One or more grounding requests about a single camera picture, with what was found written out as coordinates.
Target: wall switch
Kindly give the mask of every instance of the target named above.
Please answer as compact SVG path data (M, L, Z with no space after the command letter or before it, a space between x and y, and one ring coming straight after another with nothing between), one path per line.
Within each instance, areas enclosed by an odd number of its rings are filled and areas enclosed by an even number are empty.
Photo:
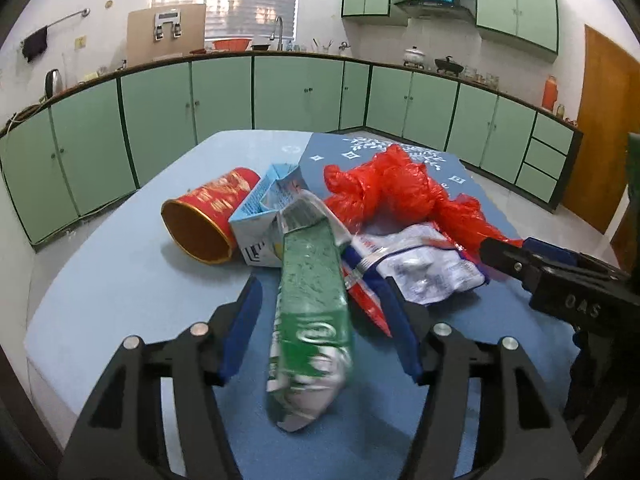
M76 38L76 50L86 47L86 36Z

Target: screw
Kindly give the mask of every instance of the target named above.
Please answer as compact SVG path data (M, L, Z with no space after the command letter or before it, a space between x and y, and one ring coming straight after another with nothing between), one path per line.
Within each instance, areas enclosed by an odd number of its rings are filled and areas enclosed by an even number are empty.
M189 329L189 332L191 332L191 335L194 335L194 336L205 335L208 331L209 331L209 325L202 322L192 324L191 328Z
M129 337L126 337L122 342L122 346L124 346L124 348L126 348L127 350L138 348L139 344L140 338L137 335L130 335Z
M507 350L515 350L520 345L515 338L507 336L502 339L502 346L504 346Z
M433 325L433 333L442 337L451 334L451 327L446 323L436 323Z

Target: black cloth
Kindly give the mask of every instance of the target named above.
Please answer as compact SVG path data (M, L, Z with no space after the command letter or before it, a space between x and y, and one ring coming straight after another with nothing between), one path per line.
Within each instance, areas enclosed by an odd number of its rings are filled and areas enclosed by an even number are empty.
M30 63L47 49L47 27L31 34L22 44L22 55Z

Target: red plastic bag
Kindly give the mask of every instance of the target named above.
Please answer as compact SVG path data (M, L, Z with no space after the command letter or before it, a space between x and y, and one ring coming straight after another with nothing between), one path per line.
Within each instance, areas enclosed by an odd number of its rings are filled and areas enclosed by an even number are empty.
M476 198L461 194L450 200L447 191L428 175L426 166L412 162L397 144L349 171L325 167L324 181L334 193L325 201L327 206L352 233L360 231L384 200L398 221L405 225L435 221L475 258L487 237L522 244L489 224Z

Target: table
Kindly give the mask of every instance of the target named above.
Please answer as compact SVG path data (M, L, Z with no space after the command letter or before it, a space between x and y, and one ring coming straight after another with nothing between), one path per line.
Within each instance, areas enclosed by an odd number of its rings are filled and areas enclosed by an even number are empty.
M366 319L354 324L355 370L349 386L306 430L287 434L267 418L265 384L277 269L251 269L236 258L205 266L171 240L160 217L167 198L184 194L236 166L264 174L272 162L299 163L310 190L328 192L322 169L352 168L389 141L337 134L247 130L220 132L198 145L132 196L78 249L47 291L29 326L27 354L60 399L78 414L121 341L138 334L145 342L174 338L190 324L209 319L235 300L250 273L262 282L264 303L240 373L216 398L229 442L244 477L347 480L398 477L415 433L427 389L401 369L392 341ZM406 146L428 165L452 197L477 197L489 222L516 237L513 227L452 155ZM561 407L569 367L577 355L573 330L532 311L520 283L491 282L429 307L468 338L495 343L516 337ZM170 380L162 384L163 417L170 463L184 474ZM479 383L470 384L468 420L479 409ZM473 431L465 433L456 474L470 469Z

